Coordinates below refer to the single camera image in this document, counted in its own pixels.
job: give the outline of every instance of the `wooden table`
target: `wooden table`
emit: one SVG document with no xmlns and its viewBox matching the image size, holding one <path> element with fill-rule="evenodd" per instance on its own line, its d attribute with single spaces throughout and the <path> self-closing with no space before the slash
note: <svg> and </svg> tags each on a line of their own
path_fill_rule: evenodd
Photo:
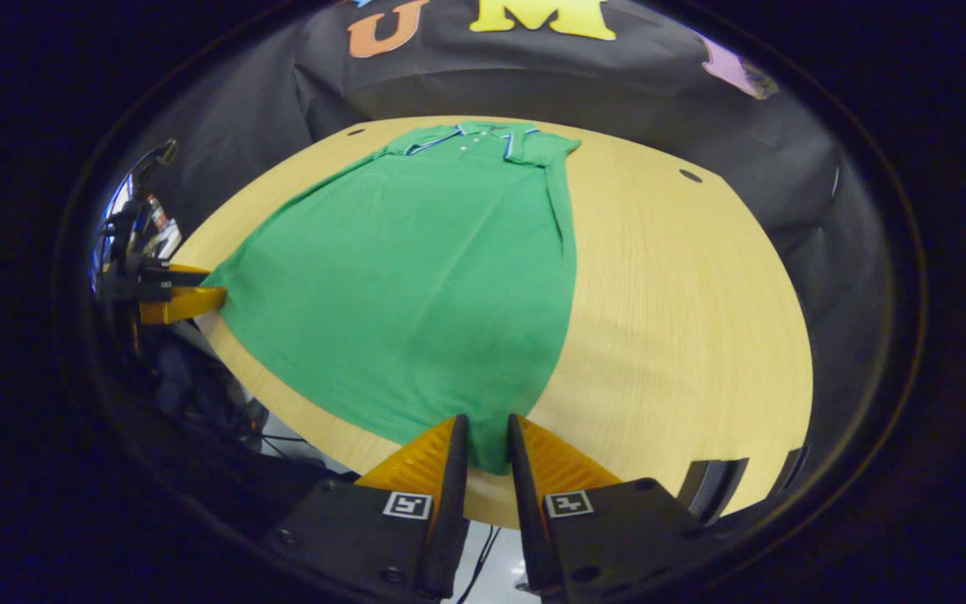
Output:
<svg viewBox="0 0 966 604">
<path fill-rule="evenodd" d="M 237 192 L 174 261 L 214 268 L 323 177 L 409 129 L 465 119 L 515 122 L 439 116 L 346 128 Z M 578 257 L 569 331 L 527 417 L 621 479 L 651 476 L 674 494 L 690 462 L 747 456 L 725 511 L 762 500 L 801 446 L 812 402 L 808 332 L 766 234 L 706 169 L 620 138 L 536 125 L 582 145 L 567 163 Z M 399 447 L 285 386 L 218 314 L 198 324 L 241 383 L 325 454 L 365 473 Z M 512 477 L 470 469 L 465 515 L 516 528 Z"/>
</svg>

